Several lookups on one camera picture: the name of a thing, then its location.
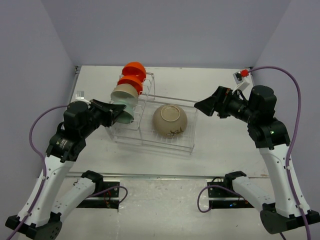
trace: white bowl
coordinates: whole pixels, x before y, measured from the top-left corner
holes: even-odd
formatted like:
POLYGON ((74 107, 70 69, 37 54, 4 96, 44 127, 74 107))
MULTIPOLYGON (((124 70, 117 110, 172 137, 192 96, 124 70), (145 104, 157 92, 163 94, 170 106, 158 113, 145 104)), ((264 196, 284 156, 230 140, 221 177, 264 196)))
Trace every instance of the white bowl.
POLYGON ((126 103, 134 107, 138 103, 138 92, 131 84, 123 83, 117 85, 110 97, 114 102, 125 100, 126 103))
POLYGON ((188 118, 181 107, 174 104, 166 104, 155 110, 152 122, 155 130, 161 136, 174 138, 187 129, 188 118))

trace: wire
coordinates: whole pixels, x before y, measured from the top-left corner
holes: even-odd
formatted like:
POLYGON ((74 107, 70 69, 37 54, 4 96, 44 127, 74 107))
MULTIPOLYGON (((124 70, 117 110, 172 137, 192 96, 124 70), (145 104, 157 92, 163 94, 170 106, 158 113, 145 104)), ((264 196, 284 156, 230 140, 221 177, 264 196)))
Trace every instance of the wire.
POLYGON ((282 237, 283 240, 287 240, 285 235, 282 232, 280 232, 280 236, 282 237))
POLYGON ((196 200, 196 206, 198 207, 199 211, 200 211, 201 213, 203 213, 203 214, 209 212, 209 211, 212 209, 212 207, 209 207, 207 210, 201 210, 201 208, 200 208, 200 197, 201 197, 202 193, 203 193, 205 190, 210 189, 210 188, 223 189, 223 190, 225 190, 225 191, 227 191, 227 192, 229 192, 229 193, 231 193, 231 194, 235 194, 235 195, 240 196, 240 197, 242 198, 242 196, 241 196, 239 193, 236 193, 235 191, 232 191, 232 190, 230 190, 230 189, 228 189, 228 188, 225 188, 225 187, 223 187, 223 186, 219 186, 219 185, 209 185, 209 186, 206 186, 206 187, 204 187, 204 188, 200 191, 200 193, 199 193, 199 195, 198 195, 198 198, 197 198, 197 200, 196 200))
POLYGON ((67 106, 66 105, 62 105, 62 106, 55 106, 55 107, 52 107, 50 109, 48 109, 47 111, 45 111, 44 113, 42 113, 40 116, 37 117, 37 119, 33 122, 31 128, 30 128, 30 131, 29 131, 29 144, 32 148, 33 151, 35 151, 36 154, 38 154, 41 158, 41 162, 42 162, 42 171, 43 171, 43 179, 40 183, 40 186, 39 186, 39 189, 38 189, 38 192, 36 193, 35 197, 34 197, 34 200, 32 201, 28 211, 27 211, 27 215, 21 220, 21 222, 19 223, 19 225, 15 228, 15 230, 13 230, 13 232, 7 237, 6 240, 10 240, 13 238, 13 236, 19 231, 19 229, 22 227, 22 225, 26 222, 27 218, 29 217, 29 214, 31 213, 31 211, 34 209, 38 199, 39 199, 39 196, 44 188, 44 185, 45 185, 45 181, 46 181, 46 178, 47 178, 47 167, 46 167, 46 162, 45 162, 45 156, 35 147, 34 143, 33 143, 33 140, 32 140, 32 135, 33 135, 33 131, 34 131, 34 128, 36 126, 36 124, 38 123, 38 121, 44 116, 46 115, 47 113, 53 111, 53 110, 56 110, 56 109, 60 109, 60 108, 66 108, 67 106))
MULTIPOLYGON (((298 108, 297 108, 297 113, 296 113, 296 118, 295 118, 294 131, 293 131, 291 144, 289 146, 288 152, 286 153, 286 157, 285 157, 285 166, 286 166, 286 173, 287 173, 287 176, 288 176, 288 182, 289 182, 290 189, 292 191, 292 195, 294 197, 296 205, 300 206, 301 203, 299 201, 299 197, 297 195, 297 192, 296 192, 293 180, 292 180, 290 169, 288 168, 289 165, 290 165, 290 155, 291 155, 292 149, 294 147, 294 144, 296 142, 296 138, 297 138, 297 134, 298 134, 298 126, 299 126, 299 121, 300 121, 300 114, 301 114, 301 91, 300 91, 300 87, 299 87, 299 84, 298 84, 297 80, 295 79, 295 77, 291 73, 289 73, 287 70, 284 70, 281 67, 277 67, 277 66, 259 66, 259 67, 255 67, 255 68, 249 70, 248 73, 252 73, 252 72, 260 70, 260 69, 275 69, 275 70, 279 70, 279 71, 287 74, 292 79, 292 81, 293 81, 293 83, 294 83, 294 85, 296 87, 296 91, 297 91, 297 95, 298 95, 298 108)), ((310 227, 309 227, 306 215, 304 213, 304 210, 299 207, 299 211, 301 213, 301 216, 302 216, 302 219, 303 219, 303 223, 304 223, 304 226, 305 226, 307 240, 311 240, 310 227)))
POLYGON ((109 187, 109 188, 107 188, 107 189, 105 189, 105 190, 103 190, 103 191, 100 191, 100 192, 91 194, 91 195, 89 195, 87 198, 96 197, 96 196, 98 196, 98 195, 104 194, 104 193, 109 192, 109 191, 111 191, 111 190, 113 190, 113 189, 116 189, 116 188, 124 189, 124 190, 125 190, 125 195, 124 195, 124 197, 119 201, 119 204, 120 204, 120 203, 122 203, 122 202, 126 199, 126 197, 128 196, 128 189, 125 188, 124 186, 112 186, 112 187, 109 187))
POLYGON ((220 177, 220 176, 216 176, 216 177, 214 177, 214 178, 212 179, 211 184, 213 184, 216 179, 220 179, 220 182, 219 182, 219 183, 222 183, 222 179, 223 179, 223 178, 220 177))

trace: bowl rim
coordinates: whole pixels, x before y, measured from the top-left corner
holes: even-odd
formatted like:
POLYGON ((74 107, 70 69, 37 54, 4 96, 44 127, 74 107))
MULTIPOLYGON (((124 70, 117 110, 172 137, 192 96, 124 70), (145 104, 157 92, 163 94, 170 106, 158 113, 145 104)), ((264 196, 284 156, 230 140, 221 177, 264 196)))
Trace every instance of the bowl rim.
POLYGON ((180 109, 179 109, 177 106, 175 106, 175 105, 173 105, 173 104, 167 104, 167 105, 163 106, 163 108, 161 109, 160 115, 161 115, 161 117, 163 118, 163 120, 165 120, 165 121, 167 121, 167 122, 175 122, 175 121, 177 121, 177 120, 180 118, 181 112, 180 112, 180 109), (178 112, 179 112, 178 117, 177 117, 176 119, 174 119, 174 120, 168 120, 168 119, 166 119, 166 118, 163 116, 163 113, 162 113, 162 111, 163 111, 166 107, 174 107, 175 109, 177 109, 178 112))

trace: ceramic bowl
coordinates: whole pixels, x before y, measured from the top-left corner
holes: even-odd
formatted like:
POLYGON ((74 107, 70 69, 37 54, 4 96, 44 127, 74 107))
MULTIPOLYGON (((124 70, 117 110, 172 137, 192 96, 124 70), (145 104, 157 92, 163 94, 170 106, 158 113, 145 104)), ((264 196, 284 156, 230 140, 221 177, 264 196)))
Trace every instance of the ceramic bowl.
POLYGON ((124 83, 117 85, 112 91, 110 97, 114 102, 125 100, 131 105, 131 107, 134 107, 138 103, 139 96, 137 90, 131 84, 124 83))
POLYGON ((174 104, 166 104, 155 110, 152 122, 155 130, 161 136, 174 138, 186 130, 188 118, 181 107, 174 104))
POLYGON ((144 82, 147 77, 147 72, 145 67, 138 61, 129 62, 122 69, 122 75, 134 75, 136 76, 140 82, 144 82))
POLYGON ((140 95, 142 93, 142 91, 143 91, 143 84, 134 75, 127 75, 127 76, 123 76, 122 78, 120 78, 120 80, 118 81, 117 85, 121 85, 121 84, 130 84, 130 85, 132 85, 136 89, 138 95, 140 95))
POLYGON ((125 100, 118 100, 113 102, 113 104, 126 105, 123 113, 121 113, 121 115, 116 120, 117 123, 130 124, 134 120, 134 109, 128 102, 126 102, 125 100))

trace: white wall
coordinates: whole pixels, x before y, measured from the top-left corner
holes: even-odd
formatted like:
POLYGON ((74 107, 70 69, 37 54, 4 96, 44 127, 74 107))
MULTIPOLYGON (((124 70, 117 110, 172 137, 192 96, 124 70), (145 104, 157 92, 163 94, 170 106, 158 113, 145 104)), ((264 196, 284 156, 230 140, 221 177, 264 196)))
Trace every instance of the white wall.
MULTIPOLYGON (((302 111, 293 149, 295 170, 311 208, 320 211, 320 1, 292 0, 279 26, 255 66, 274 65, 292 73, 301 88, 302 111)), ((292 137, 297 114, 297 91, 292 81, 275 70, 254 74, 256 84, 274 89, 276 116, 287 125, 292 137)), ((320 224, 311 226, 314 239, 320 224)))
POLYGON ((42 0, 78 65, 252 66, 290 0, 42 0))
MULTIPOLYGON (((40 0, 0 1, 0 239, 7 217, 28 199, 41 168, 28 143, 35 118, 66 104, 75 68, 40 0)), ((34 135, 44 152, 62 111, 45 117, 34 135)))

